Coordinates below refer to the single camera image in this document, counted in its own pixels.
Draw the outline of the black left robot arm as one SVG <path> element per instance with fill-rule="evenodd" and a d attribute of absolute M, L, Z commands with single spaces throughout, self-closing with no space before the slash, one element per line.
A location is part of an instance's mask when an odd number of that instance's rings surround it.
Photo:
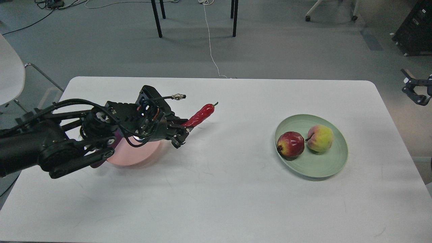
<path fill-rule="evenodd" d="M 185 143 L 193 126 L 175 115 L 167 99 L 145 85 L 135 103 L 108 101 L 105 106 L 84 99 L 67 99 L 46 109 L 35 109 L 16 119 L 17 125 L 1 130 L 1 177 L 33 167 L 53 179 L 87 166 L 98 167 L 115 153 L 126 138 L 132 147 L 170 140 L 175 148 Z"/>

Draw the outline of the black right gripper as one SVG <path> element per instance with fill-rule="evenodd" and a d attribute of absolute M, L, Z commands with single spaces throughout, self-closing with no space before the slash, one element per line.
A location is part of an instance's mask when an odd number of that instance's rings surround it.
<path fill-rule="evenodd" d="M 405 93 L 415 104 L 426 106 L 432 98 L 432 75 L 430 74 L 427 79 L 417 79 L 404 68 L 401 69 L 401 72 L 405 76 L 405 86 L 402 88 L 402 92 Z M 417 94 L 414 90 L 417 86 L 426 87 L 427 96 Z"/>

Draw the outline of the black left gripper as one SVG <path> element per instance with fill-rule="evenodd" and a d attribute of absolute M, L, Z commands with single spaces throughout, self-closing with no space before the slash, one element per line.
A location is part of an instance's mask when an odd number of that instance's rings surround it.
<path fill-rule="evenodd" d="M 170 140 L 175 148 L 180 148 L 190 133 L 189 129 L 194 128 L 194 126 L 184 126 L 188 122 L 189 119 L 177 116 L 170 116 L 168 121 L 163 110 L 138 111 L 131 135 L 143 142 Z"/>

